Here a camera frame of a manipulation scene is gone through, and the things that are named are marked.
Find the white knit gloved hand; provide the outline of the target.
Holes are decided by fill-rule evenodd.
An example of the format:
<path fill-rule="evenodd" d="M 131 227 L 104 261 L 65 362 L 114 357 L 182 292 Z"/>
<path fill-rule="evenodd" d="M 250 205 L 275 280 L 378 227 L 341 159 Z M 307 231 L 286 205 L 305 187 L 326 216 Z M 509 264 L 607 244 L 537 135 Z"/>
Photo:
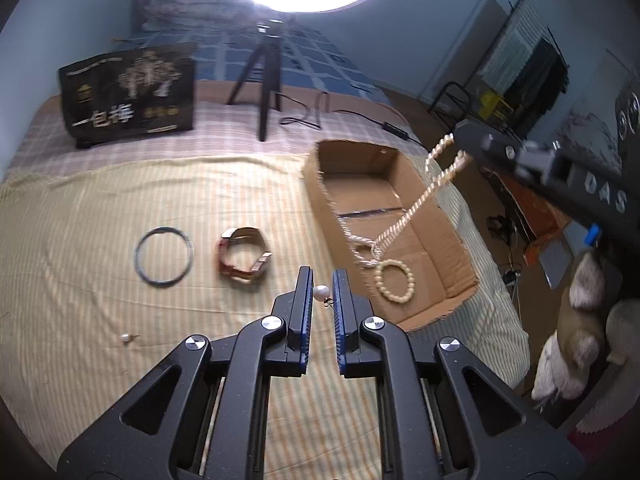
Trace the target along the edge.
<path fill-rule="evenodd" d="M 593 250 L 577 257 L 562 291 L 555 332 L 538 360 L 532 399 L 576 400 L 600 356 L 620 363 L 620 374 L 578 422 L 595 434 L 623 419 L 639 400 L 639 300 L 617 299 L 613 269 Z"/>

